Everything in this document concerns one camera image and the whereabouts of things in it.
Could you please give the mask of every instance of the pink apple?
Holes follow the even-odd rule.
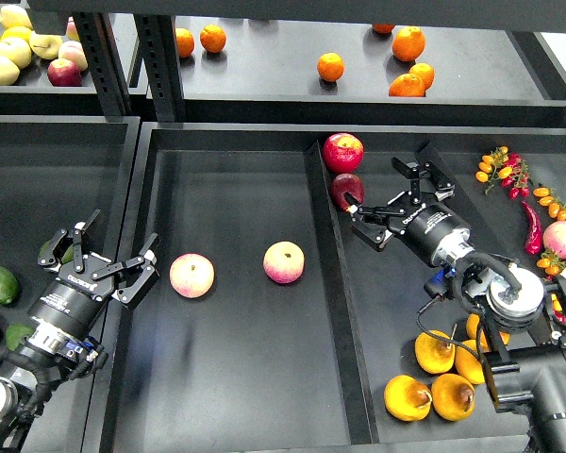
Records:
[[[77,65],[77,69],[79,69],[80,73],[88,69],[84,49],[82,49],[82,44],[77,41],[64,42],[58,49],[58,57],[60,59],[73,61]]]
[[[77,65],[68,59],[54,59],[46,73],[54,87],[82,86],[82,74],[79,73]]]
[[[283,241],[264,254],[264,272],[277,283],[292,283],[304,272],[304,253],[295,243]]]
[[[209,291],[214,282],[214,266],[197,253],[187,253],[170,266],[170,283],[177,293],[193,299]]]
[[[79,41],[79,35],[77,34],[77,28],[75,28],[74,18],[70,17],[67,21],[67,30],[65,31],[67,38],[73,41]]]
[[[554,222],[543,232],[543,245],[566,260],[566,220]]]

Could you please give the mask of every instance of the robotic arm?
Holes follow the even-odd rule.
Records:
[[[133,310],[158,279],[151,250],[155,233],[126,261],[112,263],[88,249],[99,213],[55,233],[38,258],[39,266],[58,275],[28,311],[36,330],[14,351],[0,346],[0,451],[21,450],[33,420],[61,383],[105,365],[105,348],[89,334],[109,300]],[[73,259],[63,262],[70,246]]]
[[[531,451],[566,452],[566,326],[550,315],[551,293],[566,315],[565,278],[543,284],[512,260],[476,251],[468,242],[468,225],[442,203],[454,194],[452,181],[430,161],[391,163],[410,190],[375,208],[346,193],[354,233],[378,252],[396,237],[427,265],[442,268],[424,285],[432,297],[427,307],[453,299],[480,316],[491,350],[476,355],[496,411],[528,417]],[[422,179],[431,181],[434,192],[421,191]],[[529,330],[536,321],[547,328],[544,338],[508,351],[499,330]]]

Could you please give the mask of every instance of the yellow cherry tomato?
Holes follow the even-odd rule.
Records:
[[[556,266],[555,264],[553,266],[549,266],[545,269],[545,272],[548,276],[556,276],[559,274],[559,266]]]
[[[544,196],[542,199],[539,200],[539,204],[541,206],[549,206],[554,202],[554,197],[551,195]]]
[[[551,260],[547,258],[541,258],[537,261],[537,267],[540,267],[541,269],[545,269],[549,266],[551,266]]]
[[[554,201],[551,205],[549,205],[549,208],[547,208],[547,213],[552,219],[558,217],[559,204]]]
[[[499,170],[499,173],[497,173],[497,175],[499,176],[499,179],[505,179],[512,171],[513,168],[511,168],[510,166],[503,167],[501,170]]]
[[[484,173],[492,172],[492,167],[487,162],[480,162],[478,163],[478,168],[482,170]]]
[[[489,176],[484,172],[477,172],[475,178],[480,182],[487,182],[489,180]]]
[[[549,193],[549,189],[547,189],[546,187],[538,187],[537,189],[532,191],[532,194],[538,197],[547,196],[549,195]]]

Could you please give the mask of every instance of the shelf post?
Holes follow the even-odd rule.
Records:
[[[108,15],[74,12],[72,16],[103,114],[132,115],[124,70]]]
[[[135,14],[134,22],[158,121],[185,121],[175,17]]]

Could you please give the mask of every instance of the tray divider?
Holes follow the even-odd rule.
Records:
[[[305,152],[304,159],[350,443],[377,444],[374,403],[358,335],[340,224],[329,198],[330,178],[318,142]]]

